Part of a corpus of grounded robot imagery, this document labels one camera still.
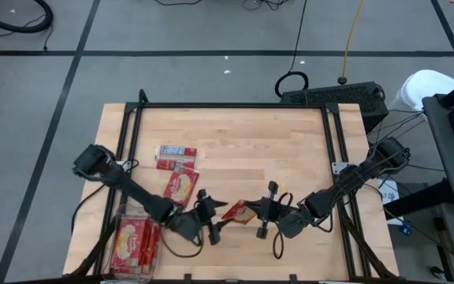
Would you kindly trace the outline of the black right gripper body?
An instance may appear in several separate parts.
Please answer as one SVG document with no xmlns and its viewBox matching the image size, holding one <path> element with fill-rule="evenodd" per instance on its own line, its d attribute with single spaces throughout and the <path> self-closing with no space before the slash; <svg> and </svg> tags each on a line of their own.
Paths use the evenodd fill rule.
<svg viewBox="0 0 454 284">
<path fill-rule="evenodd" d="M 264 219 L 261 220 L 261 226 L 257 229 L 256 237 L 260 239 L 266 239 L 267 227 L 269 222 L 276 222 L 280 216 L 283 214 L 283 204 L 282 201 L 286 196 L 290 196 L 289 192 L 285 192 L 278 198 L 278 201 L 274 200 L 274 197 L 277 194 L 279 185 L 275 181 L 270 181 L 268 184 L 269 196 L 262 197 L 264 199 L 264 204 L 259 207 L 258 212 L 265 215 Z"/>
</svg>

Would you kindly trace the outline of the white paper sheet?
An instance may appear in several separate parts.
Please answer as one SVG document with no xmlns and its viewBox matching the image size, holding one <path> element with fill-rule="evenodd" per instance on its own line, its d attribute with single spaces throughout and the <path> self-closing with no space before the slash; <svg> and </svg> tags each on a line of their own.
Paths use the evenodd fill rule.
<svg viewBox="0 0 454 284">
<path fill-rule="evenodd" d="M 397 184 L 393 180 L 383 181 L 382 179 L 378 179 L 378 189 L 383 195 L 382 197 L 383 204 L 391 203 L 393 201 L 398 200 L 401 197 L 400 191 L 397 188 Z M 402 226 L 404 218 L 401 217 L 401 219 L 402 221 L 398 219 L 390 219 L 387 220 L 387 223 L 388 225 L 392 226 Z"/>
</svg>

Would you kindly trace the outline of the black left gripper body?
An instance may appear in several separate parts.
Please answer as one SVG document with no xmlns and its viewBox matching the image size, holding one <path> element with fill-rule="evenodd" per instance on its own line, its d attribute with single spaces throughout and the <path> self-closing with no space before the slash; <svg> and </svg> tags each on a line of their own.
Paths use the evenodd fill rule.
<svg viewBox="0 0 454 284">
<path fill-rule="evenodd" d="M 216 245 L 220 241 L 220 233 L 216 231 L 212 218 L 216 215 L 216 208 L 212 207 L 210 202 L 213 199 L 207 195 L 205 189 L 200 189 L 197 193 L 197 206 L 196 210 L 199 216 L 199 220 L 202 226 L 206 226 L 209 234 L 208 238 L 211 245 Z"/>
</svg>

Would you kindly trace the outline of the black table frame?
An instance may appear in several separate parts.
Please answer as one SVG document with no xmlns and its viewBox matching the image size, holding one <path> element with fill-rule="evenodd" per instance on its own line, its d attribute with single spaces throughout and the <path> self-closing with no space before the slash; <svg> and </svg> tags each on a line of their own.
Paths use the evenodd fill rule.
<svg viewBox="0 0 454 284">
<path fill-rule="evenodd" d="M 160 194 L 170 174 L 158 170 L 154 155 L 162 144 L 182 145 L 199 151 L 198 189 L 231 206 L 240 199 L 256 200 L 267 193 L 270 181 L 296 200 L 332 185 L 326 145 L 345 146 L 348 160 L 362 162 L 368 143 L 360 109 L 341 104 L 337 133 L 330 114 L 323 124 L 318 109 L 280 103 L 148 103 L 135 118 L 131 103 L 107 103 L 102 109 L 95 141 L 111 151 L 133 153 L 139 161 L 134 180 L 147 191 Z M 177 234 L 166 232 L 168 248 L 159 253 L 151 284 L 178 284 L 184 274 L 193 284 L 255 284 L 344 281 L 348 255 L 338 219 L 323 228 L 306 228 L 284 243 L 284 255 L 274 258 L 270 239 L 258 239 L 258 220 L 247 225 L 228 224 L 217 245 L 196 248 Z"/>
</svg>

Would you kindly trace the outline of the white rounded container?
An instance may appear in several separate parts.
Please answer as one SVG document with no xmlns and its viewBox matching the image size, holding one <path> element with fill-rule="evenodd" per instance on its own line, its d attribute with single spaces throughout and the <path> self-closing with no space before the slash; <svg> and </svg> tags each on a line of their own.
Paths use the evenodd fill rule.
<svg viewBox="0 0 454 284">
<path fill-rule="evenodd" d="M 422 69 L 405 80 L 388 105 L 388 109 L 422 111 L 424 98 L 436 94 L 446 95 L 452 90 L 454 90 L 454 78 L 431 69 Z"/>
</svg>

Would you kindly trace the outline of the clear plastic basket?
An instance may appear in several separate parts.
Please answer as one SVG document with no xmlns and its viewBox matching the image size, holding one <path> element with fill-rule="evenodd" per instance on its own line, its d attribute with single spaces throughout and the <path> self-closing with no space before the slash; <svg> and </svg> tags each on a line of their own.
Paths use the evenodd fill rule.
<svg viewBox="0 0 454 284">
<path fill-rule="evenodd" d="M 147 266 L 141 267 L 142 268 L 141 273 L 137 274 L 137 275 L 114 273 L 110 269 L 110 260 L 111 260 L 111 256 L 112 256 L 112 249 L 113 249 L 113 245 L 114 245 L 114 240 L 115 240 L 117 229 L 118 229 L 118 227 L 120 225 L 121 218 L 123 216 L 144 217 L 144 218 L 146 218 L 149 221 L 149 224 L 151 225 L 151 227 L 152 227 L 153 224 L 158 224 L 156 221 L 154 221 L 149 216 L 148 213 L 145 212 L 145 210 L 142 207 L 135 207 L 135 206 L 130 206 L 130 205 L 122 205 L 121 208 L 117 210 L 116 227 L 115 227 L 115 231 L 114 231 L 115 235 L 114 235 L 114 238 L 113 238 L 113 240 L 111 242 L 110 258 L 109 258 L 109 261 L 108 261 L 108 264 L 107 264 L 108 272 L 114 277 L 114 280 L 109 280 L 109 282 L 112 282 L 112 283 L 115 283 L 115 284 L 148 284 L 149 281 L 152 280 L 152 278 L 154 276 L 154 270 L 155 270 L 155 268 L 157 266 L 157 262 L 158 262 L 158 255 L 157 255 L 157 259 L 156 259 L 157 262 L 156 262 L 154 270 L 152 272 L 149 271 L 149 264 Z M 150 249 L 148 247 L 148 252 L 147 252 L 148 259 L 149 259 L 149 252 L 150 252 Z"/>
</svg>

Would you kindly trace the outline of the red popcorn bag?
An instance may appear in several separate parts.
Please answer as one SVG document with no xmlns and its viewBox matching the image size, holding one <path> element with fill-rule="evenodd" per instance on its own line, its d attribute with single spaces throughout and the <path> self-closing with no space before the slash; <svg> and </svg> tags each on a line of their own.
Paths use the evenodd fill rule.
<svg viewBox="0 0 454 284">
<path fill-rule="evenodd" d="M 155 156 L 156 168 L 174 170 L 177 166 L 194 169 L 198 156 L 196 148 L 161 145 Z"/>
<path fill-rule="evenodd" d="M 147 219 L 139 216 L 123 216 L 113 243 L 110 269 L 114 273 L 140 274 L 139 265 L 143 233 Z"/>
<path fill-rule="evenodd" d="M 151 238 L 149 244 L 149 271 L 154 270 L 155 264 L 157 262 L 158 247 L 159 247 L 159 238 L 161 234 L 161 227 L 159 224 L 153 224 L 151 227 Z"/>
<path fill-rule="evenodd" d="M 141 246 L 140 246 L 140 257 L 139 257 L 139 265 L 141 267 L 147 266 L 149 264 L 149 259 L 147 256 L 149 242 L 151 238 L 151 225 L 149 221 L 146 220 L 144 223 Z"/>
<path fill-rule="evenodd" d="M 197 170 L 177 166 L 173 170 L 163 196 L 186 208 L 198 179 L 199 172 Z"/>
<path fill-rule="evenodd" d="M 239 200 L 229 210 L 227 210 L 221 219 L 231 219 L 233 222 L 247 225 L 255 216 L 256 213 L 245 205 L 245 201 Z"/>
</svg>

